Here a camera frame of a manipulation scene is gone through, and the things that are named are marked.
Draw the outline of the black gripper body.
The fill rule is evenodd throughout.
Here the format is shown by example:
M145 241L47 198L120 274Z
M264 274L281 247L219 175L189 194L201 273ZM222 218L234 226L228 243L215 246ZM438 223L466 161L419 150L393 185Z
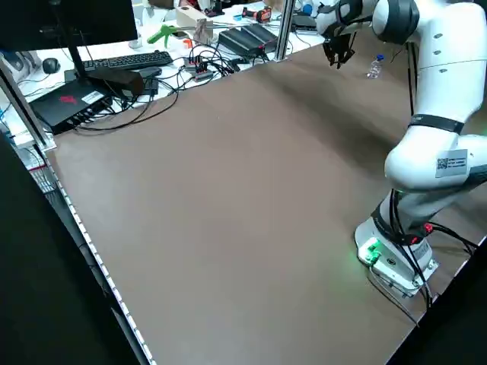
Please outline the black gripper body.
M352 34L345 30L344 27L337 27L326 30L324 37L323 49L325 52L348 52L353 51L354 39Z

